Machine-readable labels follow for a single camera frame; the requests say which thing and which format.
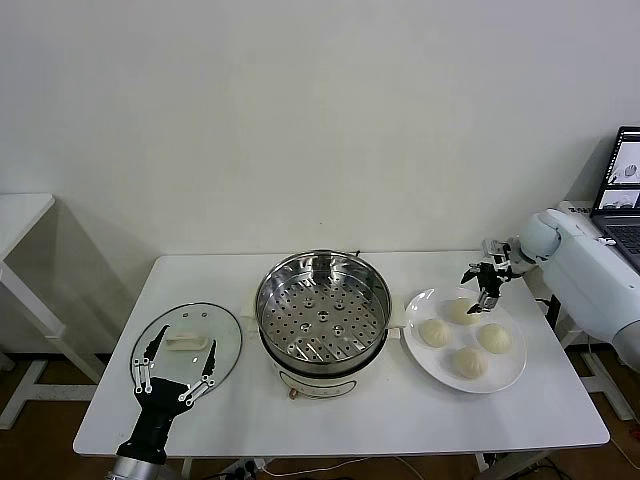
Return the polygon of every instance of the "white plate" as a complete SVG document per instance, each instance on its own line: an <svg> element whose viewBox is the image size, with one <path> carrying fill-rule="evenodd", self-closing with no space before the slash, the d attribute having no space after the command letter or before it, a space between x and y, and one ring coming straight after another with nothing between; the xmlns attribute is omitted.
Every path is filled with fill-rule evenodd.
<svg viewBox="0 0 640 480"><path fill-rule="evenodd" d="M527 363L527 347L522 332L502 307L496 306L490 313L480 314L480 320L473 325L459 325L449 315L449 304L456 298L471 298L474 302L478 292L460 287L432 288L417 295L407 306L407 326L402 330L411 355L420 366L442 383L470 393L492 393L503 390L515 383ZM430 318L441 318L451 329L451 342L441 348L434 348L420 336L420 324ZM485 350L476 335L483 325L499 323L513 337L511 350L495 354ZM470 380L460 375L453 366L456 350L475 346L487 355L489 368L480 378Z"/></svg>

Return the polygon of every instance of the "steamed bun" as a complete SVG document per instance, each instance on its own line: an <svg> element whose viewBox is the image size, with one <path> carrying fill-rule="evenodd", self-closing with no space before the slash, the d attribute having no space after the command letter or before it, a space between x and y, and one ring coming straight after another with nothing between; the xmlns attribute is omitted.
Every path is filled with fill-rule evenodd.
<svg viewBox="0 0 640 480"><path fill-rule="evenodd" d="M451 319L459 323L460 325L472 325L476 323L480 319L479 313L471 313L467 312L473 306L475 302L470 298L456 298L451 301L451 306L449 313L451 315Z"/></svg>
<svg viewBox="0 0 640 480"><path fill-rule="evenodd" d="M478 342L491 353L507 353L511 350L511 334L497 323L480 328Z"/></svg>
<svg viewBox="0 0 640 480"><path fill-rule="evenodd" d="M451 341L451 331L444 320L432 318L420 325L420 336L432 347L444 347Z"/></svg>
<svg viewBox="0 0 640 480"><path fill-rule="evenodd" d="M453 354L453 364L463 377L475 379L487 371L487 357L476 347L464 347Z"/></svg>

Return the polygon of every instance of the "perforated steamer tray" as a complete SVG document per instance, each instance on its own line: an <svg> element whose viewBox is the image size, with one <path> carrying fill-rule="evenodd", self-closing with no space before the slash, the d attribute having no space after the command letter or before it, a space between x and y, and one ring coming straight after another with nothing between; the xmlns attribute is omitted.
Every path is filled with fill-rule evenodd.
<svg viewBox="0 0 640 480"><path fill-rule="evenodd" d="M386 338L389 290L362 259L316 250L289 257L265 277L256 314L265 348L297 373L346 374Z"/></svg>

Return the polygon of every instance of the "cable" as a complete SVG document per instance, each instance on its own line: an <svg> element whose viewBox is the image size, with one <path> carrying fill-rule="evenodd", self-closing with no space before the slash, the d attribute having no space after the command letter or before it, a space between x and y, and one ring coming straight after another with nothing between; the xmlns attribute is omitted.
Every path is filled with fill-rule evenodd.
<svg viewBox="0 0 640 480"><path fill-rule="evenodd" d="M264 473L267 475L271 475L272 477L290 477L291 475L300 475L303 473L313 473L313 472L327 472L329 470L335 470L336 468L344 467L350 463L363 462L364 460L369 460L371 457L357 458L355 460L349 460L347 462L339 463L338 465L334 465L333 467L325 467L325 468L312 468L311 470L301 470L299 472L290 472L290 473L272 473L265 468L262 469Z"/></svg>
<svg viewBox="0 0 640 480"><path fill-rule="evenodd" d="M266 473L267 475L271 475L272 477L289 477L291 475L300 475L303 473L313 473L313 472L326 472L329 470L335 470L336 468L340 468L343 467L345 465L348 465L350 463L357 463L357 462L363 462L364 460L369 460L371 457L364 457L364 458L357 458L355 460L349 460L347 462L342 462L339 463L338 465L334 465L333 467L326 467L326 468L312 468L311 470L302 470L300 472L290 472L290 473L272 473L269 470L267 470L266 468L263 468L262 471L264 473ZM399 462L403 463L409 470L411 470L416 477L418 477L420 480L424 480L424 477L420 474L420 472L418 472L409 462L407 462L406 460L400 458L400 457L393 457L396 460L398 460Z"/></svg>
<svg viewBox="0 0 640 480"><path fill-rule="evenodd" d="M418 477L420 480L424 480L424 477L420 474L420 472L418 472L415 468L413 468L413 466L409 462L407 462L404 458L400 458L400 457L393 457L393 458L395 458L399 462L404 463L404 465L413 473L415 473L416 477Z"/></svg>
<svg viewBox="0 0 640 480"><path fill-rule="evenodd" d="M254 480L257 478L256 475L256 464L253 460L249 460L244 464L244 469Z"/></svg>
<svg viewBox="0 0 640 480"><path fill-rule="evenodd" d="M232 475L232 473L230 472L226 472L226 473L214 473L213 475L207 475L206 477L202 477L200 480L210 480L212 478L222 478L225 477L227 475Z"/></svg>
<svg viewBox="0 0 640 480"><path fill-rule="evenodd" d="M556 471L556 473L558 474L558 477L560 477L560 480L564 480L564 478L568 478L569 480L573 480L571 478L571 475L569 475L568 473L566 473L563 470L560 470L553 460L551 460L548 457L545 458L545 460L551 464L551 468L553 468Z"/></svg>
<svg viewBox="0 0 640 480"><path fill-rule="evenodd" d="M636 465L635 463L633 463L633 461L629 458L629 456L624 452L624 450L622 450L622 448L620 448L620 445L618 445L618 442L616 442L613 437L611 437L611 443L613 443L615 445L615 447L618 449L618 451L622 454L622 456L627 460L627 462L629 462L629 465L631 465L633 468L635 468L636 470L640 470L640 467L638 465Z"/></svg>
<svg viewBox="0 0 640 480"><path fill-rule="evenodd" d="M538 473L538 471L541 468L548 468L549 470L553 470L554 472L556 472L556 474L562 479L564 480L564 477L562 477L562 475L566 475L566 477L569 480L573 480L569 475L567 475L566 473L562 472L562 471L558 471L555 468L553 468L551 465L535 465L533 467L529 467L528 470L522 472L522 473L516 473L515 475L512 475L511 477L509 477L509 480L517 480L520 479L522 477L526 477L527 475L531 475L532 473Z"/></svg>

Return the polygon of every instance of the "laptop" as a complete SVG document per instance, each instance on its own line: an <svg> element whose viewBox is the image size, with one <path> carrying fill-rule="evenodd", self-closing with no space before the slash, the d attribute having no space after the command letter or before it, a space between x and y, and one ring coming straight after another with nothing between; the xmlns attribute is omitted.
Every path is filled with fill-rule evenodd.
<svg viewBox="0 0 640 480"><path fill-rule="evenodd" d="M640 127L620 127L591 221L640 272Z"/></svg>

